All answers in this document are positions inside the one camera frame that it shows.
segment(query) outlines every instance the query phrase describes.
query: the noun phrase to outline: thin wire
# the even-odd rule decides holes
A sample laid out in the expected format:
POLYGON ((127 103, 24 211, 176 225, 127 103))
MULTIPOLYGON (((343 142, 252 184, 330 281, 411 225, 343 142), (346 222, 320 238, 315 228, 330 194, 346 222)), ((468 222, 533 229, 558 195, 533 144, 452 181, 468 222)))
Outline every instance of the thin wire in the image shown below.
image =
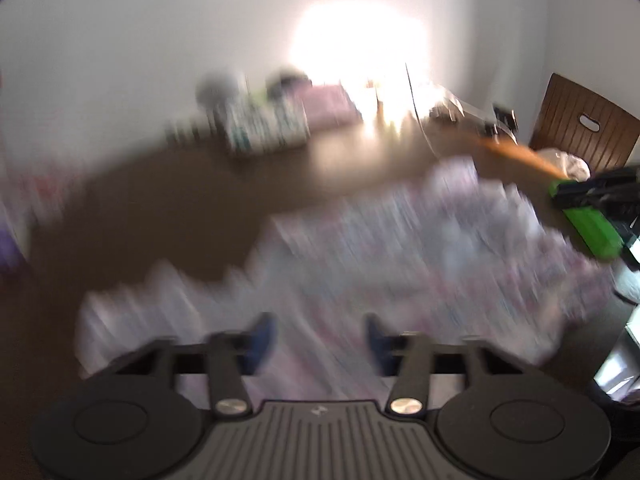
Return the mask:
POLYGON ((433 153, 433 156, 435 158, 440 158, 440 154, 438 152, 436 152, 436 150, 433 149, 433 146, 431 145, 431 141, 429 140, 429 137, 427 136, 427 133, 424 131, 424 128, 422 127, 422 121, 420 120, 420 115, 418 114, 418 108, 415 105, 414 87, 411 85, 411 76, 409 76, 409 67, 407 66, 406 63, 404 64, 404 69, 406 70, 406 78, 409 81, 409 90, 411 91, 411 101, 414 102, 415 119, 418 121, 418 125, 420 126, 420 130, 422 132, 422 135, 424 136, 424 140, 427 141, 427 144, 429 146, 429 149, 431 150, 431 153, 433 153))

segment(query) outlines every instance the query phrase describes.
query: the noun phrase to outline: table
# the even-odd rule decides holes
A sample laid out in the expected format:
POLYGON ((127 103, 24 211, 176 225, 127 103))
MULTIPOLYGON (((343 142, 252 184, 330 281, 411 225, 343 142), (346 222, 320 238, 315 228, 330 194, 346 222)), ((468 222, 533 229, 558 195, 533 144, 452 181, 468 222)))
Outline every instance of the table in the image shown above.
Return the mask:
MULTIPOLYGON (((480 139, 469 129, 429 123, 441 157, 469 155, 483 178, 514 183, 540 221, 585 253, 582 239, 547 193, 561 175, 528 148, 480 139)), ((241 266, 269 215, 321 205, 391 182, 420 178, 437 162, 417 123, 399 131, 355 126, 316 134, 304 148, 231 160, 218 143, 162 148, 132 156, 87 183, 63 222, 36 231, 32 282, 0 308, 0 390, 7 407, 0 449, 3 478, 38 478, 26 448, 33 415, 78 380, 74 327, 90 290, 139 283, 158 260, 190 276, 218 280, 241 266)), ((612 301, 592 321, 569 330, 543 370, 574 388, 593 377, 632 307, 612 301)))

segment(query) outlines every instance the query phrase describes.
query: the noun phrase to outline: ribbed gray panel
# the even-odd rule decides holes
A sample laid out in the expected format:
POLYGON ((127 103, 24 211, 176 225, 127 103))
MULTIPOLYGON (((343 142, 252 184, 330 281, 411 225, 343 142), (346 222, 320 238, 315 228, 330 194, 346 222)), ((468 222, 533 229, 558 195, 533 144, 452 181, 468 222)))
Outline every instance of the ribbed gray panel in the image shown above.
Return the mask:
POLYGON ((470 478, 417 423, 372 402, 267 402, 244 422, 220 424, 171 480, 457 480, 470 478))

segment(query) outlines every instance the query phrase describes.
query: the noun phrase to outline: green object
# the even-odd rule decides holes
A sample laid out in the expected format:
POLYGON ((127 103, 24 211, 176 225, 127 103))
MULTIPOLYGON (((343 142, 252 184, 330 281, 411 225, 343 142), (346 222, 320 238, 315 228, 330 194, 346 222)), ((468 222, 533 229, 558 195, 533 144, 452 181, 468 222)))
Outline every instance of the green object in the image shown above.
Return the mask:
MULTIPOLYGON (((558 185, 566 180, 556 180, 549 187, 549 195, 555 196, 558 185)), ((593 207, 574 207, 563 209, 562 212, 569 219, 587 247, 597 258, 615 258, 622 249, 622 238, 604 215, 593 207)))

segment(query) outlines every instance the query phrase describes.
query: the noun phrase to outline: round black disc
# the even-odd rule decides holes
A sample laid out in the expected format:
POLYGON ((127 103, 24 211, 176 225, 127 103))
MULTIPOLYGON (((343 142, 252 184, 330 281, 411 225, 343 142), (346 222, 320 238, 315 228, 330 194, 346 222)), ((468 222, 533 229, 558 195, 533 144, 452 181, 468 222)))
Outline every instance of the round black disc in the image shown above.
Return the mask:
POLYGON ((586 397, 549 378, 488 376, 440 410, 436 430, 460 462, 502 480, 566 480, 593 470, 609 421, 586 397))
POLYGON ((202 416, 148 376, 83 383, 40 415, 31 447, 40 466, 68 480, 145 480, 171 469, 196 446, 202 416))

